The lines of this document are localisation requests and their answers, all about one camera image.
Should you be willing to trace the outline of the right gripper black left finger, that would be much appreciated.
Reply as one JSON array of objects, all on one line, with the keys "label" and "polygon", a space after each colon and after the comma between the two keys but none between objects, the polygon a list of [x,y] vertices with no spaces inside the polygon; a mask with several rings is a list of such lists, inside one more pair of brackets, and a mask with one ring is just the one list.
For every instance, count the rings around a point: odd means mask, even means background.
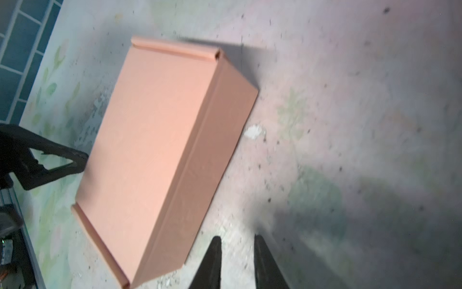
[{"label": "right gripper black left finger", "polygon": [[212,238],[189,289],[220,289],[222,248],[221,237]]}]

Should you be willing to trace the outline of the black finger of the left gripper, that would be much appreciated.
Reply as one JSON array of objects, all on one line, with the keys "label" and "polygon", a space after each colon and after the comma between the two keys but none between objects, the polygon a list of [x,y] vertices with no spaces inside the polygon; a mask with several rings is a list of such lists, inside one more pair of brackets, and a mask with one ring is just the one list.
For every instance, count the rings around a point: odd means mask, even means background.
[{"label": "black finger of the left gripper", "polygon": [[16,176],[32,190],[84,171],[89,155],[15,124],[1,124],[1,189],[11,189]]}]

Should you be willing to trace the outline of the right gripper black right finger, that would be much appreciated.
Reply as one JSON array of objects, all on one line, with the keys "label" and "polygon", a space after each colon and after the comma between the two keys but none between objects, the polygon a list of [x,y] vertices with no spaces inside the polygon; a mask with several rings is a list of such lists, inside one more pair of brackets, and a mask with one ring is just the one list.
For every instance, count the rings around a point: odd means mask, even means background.
[{"label": "right gripper black right finger", "polygon": [[256,289],[289,289],[271,251],[261,235],[254,239]]}]

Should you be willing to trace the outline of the orange paper box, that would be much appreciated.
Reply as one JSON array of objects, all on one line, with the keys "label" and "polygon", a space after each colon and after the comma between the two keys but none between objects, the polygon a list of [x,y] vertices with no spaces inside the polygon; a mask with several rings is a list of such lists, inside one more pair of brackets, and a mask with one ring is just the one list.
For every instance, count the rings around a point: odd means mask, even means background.
[{"label": "orange paper box", "polygon": [[221,43],[135,37],[72,213],[121,289],[180,269],[258,95]]}]

